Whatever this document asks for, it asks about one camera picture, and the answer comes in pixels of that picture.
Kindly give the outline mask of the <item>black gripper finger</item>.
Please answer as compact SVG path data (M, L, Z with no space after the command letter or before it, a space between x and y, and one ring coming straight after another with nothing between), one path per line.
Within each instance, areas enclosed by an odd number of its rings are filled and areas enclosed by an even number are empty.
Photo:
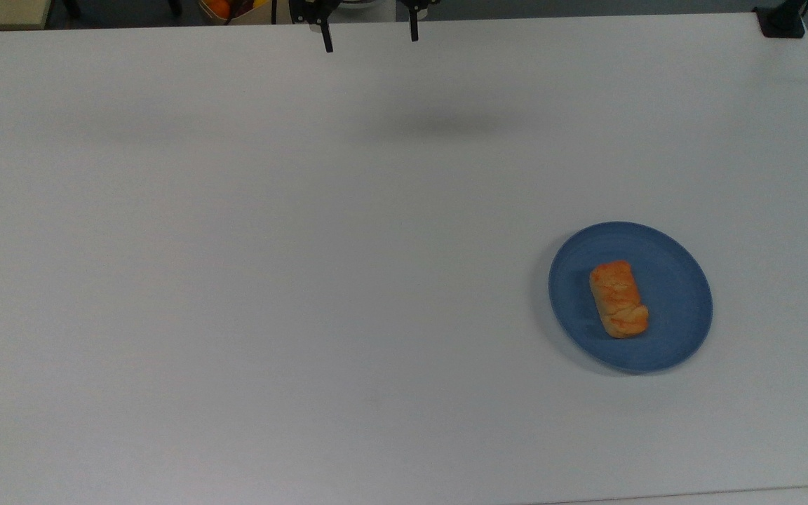
M430 6L439 4L439 0L401 0L400 4L404 6L408 14L408 28L410 28L411 41L418 41L418 22L426 16L429 12Z
M294 25L307 23L317 27L323 37L323 44L327 53L333 52L333 44L328 19L339 7L337 1L304 1L292 0L290 2L290 17Z

